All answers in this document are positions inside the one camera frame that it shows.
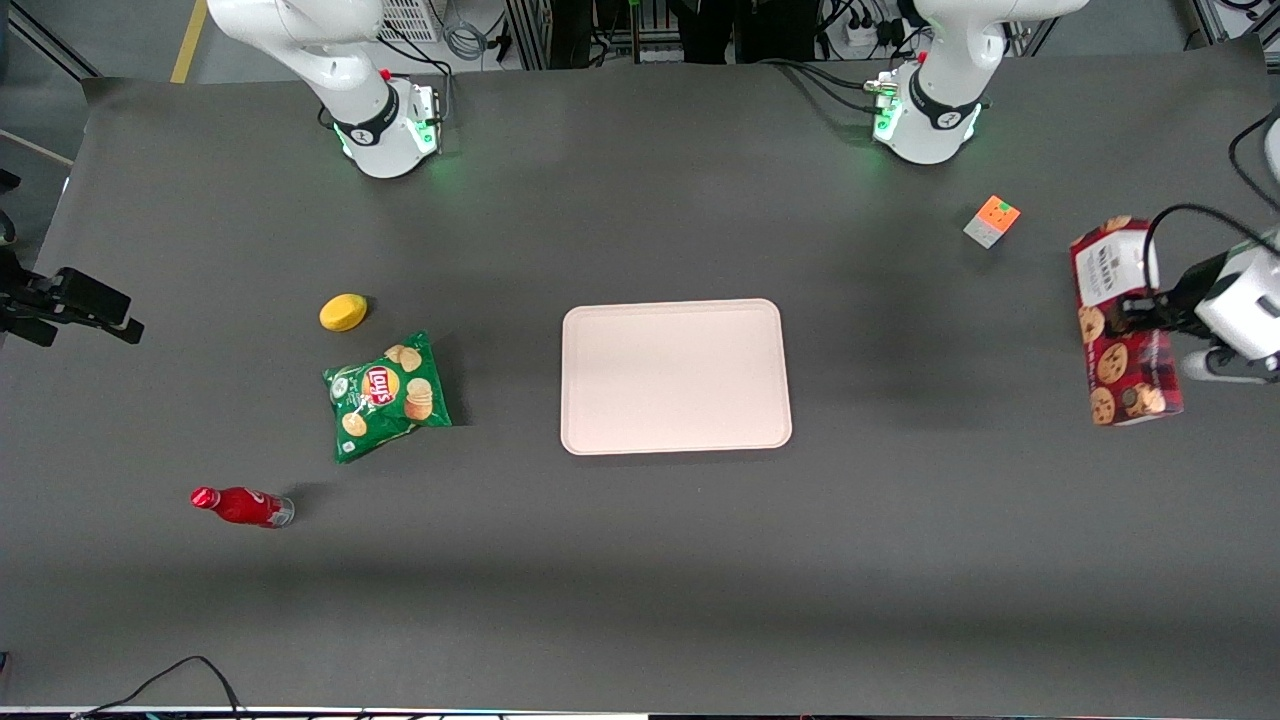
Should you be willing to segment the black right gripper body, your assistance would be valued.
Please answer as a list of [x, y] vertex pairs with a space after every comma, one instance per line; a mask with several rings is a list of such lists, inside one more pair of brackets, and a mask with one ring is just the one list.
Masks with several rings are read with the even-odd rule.
[[100, 329], [137, 345], [143, 323], [131, 316], [131, 297], [74, 268], [41, 275], [1, 252], [1, 332], [41, 347], [52, 346], [59, 325]]

